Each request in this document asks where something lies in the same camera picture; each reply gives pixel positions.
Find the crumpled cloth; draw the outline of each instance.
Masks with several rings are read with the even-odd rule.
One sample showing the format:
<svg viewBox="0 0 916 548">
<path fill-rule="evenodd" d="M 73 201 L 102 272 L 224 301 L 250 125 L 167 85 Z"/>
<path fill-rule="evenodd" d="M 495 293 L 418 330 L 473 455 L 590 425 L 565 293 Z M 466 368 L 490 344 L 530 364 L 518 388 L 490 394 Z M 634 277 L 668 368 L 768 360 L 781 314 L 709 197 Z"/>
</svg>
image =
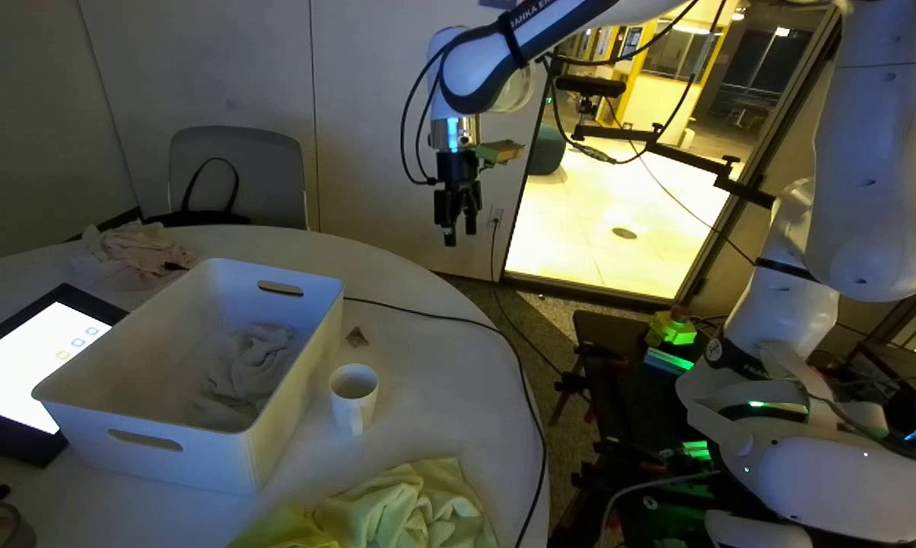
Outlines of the crumpled cloth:
<svg viewBox="0 0 916 548">
<path fill-rule="evenodd" d="M 456 455 L 442 455 L 402 462 L 316 507 L 281 505 L 233 545 L 495 548 L 495 535 Z"/>
<path fill-rule="evenodd" d="M 166 277 L 191 265 L 186 245 L 173 243 L 160 222 L 128 222 L 112 230 L 89 226 L 81 243 L 93 245 L 99 260 L 121 263 L 144 277 Z"/>
<path fill-rule="evenodd" d="M 212 428 L 250 425 L 290 372 L 291 341 L 295 331 L 281 324 L 233 331 L 205 368 L 189 418 Z"/>
</svg>

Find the white table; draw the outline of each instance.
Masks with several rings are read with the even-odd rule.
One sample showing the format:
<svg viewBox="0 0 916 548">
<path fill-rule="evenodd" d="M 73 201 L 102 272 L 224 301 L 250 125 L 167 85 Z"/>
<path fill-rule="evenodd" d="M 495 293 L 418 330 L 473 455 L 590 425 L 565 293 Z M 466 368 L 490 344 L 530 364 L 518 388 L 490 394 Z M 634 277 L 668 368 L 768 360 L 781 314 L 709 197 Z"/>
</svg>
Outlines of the white table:
<svg viewBox="0 0 916 548">
<path fill-rule="evenodd" d="M 348 294 L 402 308 L 487 317 L 452 283 L 385 250 L 331 235 L 286 227 L 176 227 L 195 257 L 228 257 L 341 277 Z M 153 288 L 93 263 L 84 245 L 62 243 L 0 260 L 0 318 L 57 283 L 73 283 L 125 309 Z M 326 374 L 295 438 L 256 496 L 224 496 L 84 466 L 63 450 L 50 470 L 0 461 L 8 503 L 36 529 L 40 545 L 224 545 L 253 516 L 281 503 L 319 503 L 404 461 L 456 452 L 487 515 L 511 545 L 538 481 L 538 434 L 530 421 L 509 344 L 483 330 L 418 318 L 369 303 L 344 303 L 344 330 L 360 326 L 369 346 L 341 346 L 337 360 L 364 360 L 380 372 L 380 404 L 363 438 L 329 423 Z M 549 542 L 549 481 L 525 545 Z"/>
</svg>

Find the yellow cloth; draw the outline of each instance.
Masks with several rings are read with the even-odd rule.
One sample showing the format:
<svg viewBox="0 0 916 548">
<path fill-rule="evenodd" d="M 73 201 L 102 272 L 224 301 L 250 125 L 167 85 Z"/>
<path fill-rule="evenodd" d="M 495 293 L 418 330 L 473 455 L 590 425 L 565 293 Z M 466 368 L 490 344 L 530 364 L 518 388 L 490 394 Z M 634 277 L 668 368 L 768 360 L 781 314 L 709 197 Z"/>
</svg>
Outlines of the yellow cloth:
<svg viewBox="0 0 916 548">
<path fill-rule="evenodd" d="M 235 548 L 495 548 L 459 462 L 418 461 L 331 496 L 316 507 L 283 505 Z"/>
</svg>

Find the small white cup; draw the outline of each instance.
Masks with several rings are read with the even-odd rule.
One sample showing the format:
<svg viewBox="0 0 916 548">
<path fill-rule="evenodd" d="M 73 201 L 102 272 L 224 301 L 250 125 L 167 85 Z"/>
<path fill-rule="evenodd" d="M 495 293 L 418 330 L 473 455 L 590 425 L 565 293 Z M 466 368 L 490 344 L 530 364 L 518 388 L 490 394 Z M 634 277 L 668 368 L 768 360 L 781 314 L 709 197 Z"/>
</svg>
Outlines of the small white cup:
<svg viewBox="0 0 916 548">
<path fill-rule="evenodd" d="M 337 364 L 329 377 L 331 418 L 341 432 L 360 434 L 376 414 L 377 374 L 363 362 Z"/>
</svg>

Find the white container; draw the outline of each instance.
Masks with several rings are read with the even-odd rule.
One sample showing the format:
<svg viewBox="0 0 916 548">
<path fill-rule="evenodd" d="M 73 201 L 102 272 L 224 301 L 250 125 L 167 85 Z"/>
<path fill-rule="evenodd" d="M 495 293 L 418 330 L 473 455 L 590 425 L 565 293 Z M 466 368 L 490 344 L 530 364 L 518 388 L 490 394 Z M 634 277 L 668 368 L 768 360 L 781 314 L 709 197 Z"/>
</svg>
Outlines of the white container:
<svg viewBox="0 0 916 548">
<path fill-rule="evenodd" d="M 46 377 L 34 397 L 102 470 L 224 493 L 259 490 L 308 404 L 308 379 L 341 341 L 341 281 L 207 260 Z M 241 425 L 195 407 L 221 341 L 271 324 L 291 331 L 290 372 Z"/>
</svg>

